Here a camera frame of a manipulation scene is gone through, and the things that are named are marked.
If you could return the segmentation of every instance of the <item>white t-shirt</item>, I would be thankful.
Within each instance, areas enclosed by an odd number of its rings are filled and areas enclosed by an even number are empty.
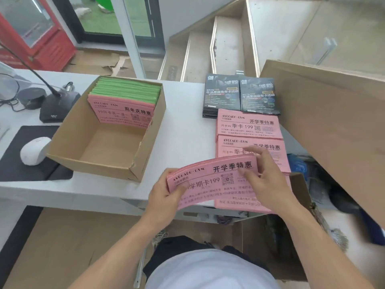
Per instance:
[[[202,249],[182,253],[162,263],[146,289],[280,289],[274,277],[231,253]]]

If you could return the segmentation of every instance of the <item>hand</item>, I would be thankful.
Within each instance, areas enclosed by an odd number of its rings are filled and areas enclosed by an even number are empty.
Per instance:
[[[177,186],[176,190],[170,194],[167,188],[167,175],[178,170],[177,168],[167,168],[152,187],[148,197],[146,210],[142,215],[142,220],[151,225],[156,233],[164,229],[175,217],[180,198],[189,188],[188,181]]]
[[[248,146],[243,148],[243,150],[257,154],[258,171],[261,177],[245,168],[239,168],[238,172],[253,187],[258,201],[281,217],[290,211],[291,208],[301,205],[287,185],[285,176],[266,148]]]

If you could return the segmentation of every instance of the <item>stack of black flyers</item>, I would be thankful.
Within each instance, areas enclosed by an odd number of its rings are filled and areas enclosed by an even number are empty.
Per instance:
[[[278,115],[273,78],[239,76],[243,112]]]
[[[235,75],[208,74],[203,102],[203,117],[216,119],[218,109],[241,110],[239,78]]]

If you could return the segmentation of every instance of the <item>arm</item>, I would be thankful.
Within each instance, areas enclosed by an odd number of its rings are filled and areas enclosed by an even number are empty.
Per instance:
[[[374,289],[338,245],[296,199],[285,177],[265,148],[244,148],[258,157],[258,177],[239,169],[254,189],[258,201],[277,213],[289,228],[294,246],[312,289]]]
[[[171,223],[181,196],[189,184],[185,182],[170,194],[166,176],[176,169],[166,169],[154,185],[147,208],[141,219],[115,243],[101,258],[93,263],[70,289],[120,289],[128,288],[144,249],[152,238]]]

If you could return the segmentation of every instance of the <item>left hand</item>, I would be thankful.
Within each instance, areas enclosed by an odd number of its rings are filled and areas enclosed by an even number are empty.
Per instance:
[[[180,198],[189,188],[189,182],[185,181],[170,194],[167,188],[167,175],[176,170],[178,168],[167,168],[162,173],[159,180],[152,187],[146,210],[141,218],[147,225],[151,225],[156,233],[164,229],[174,219]]]

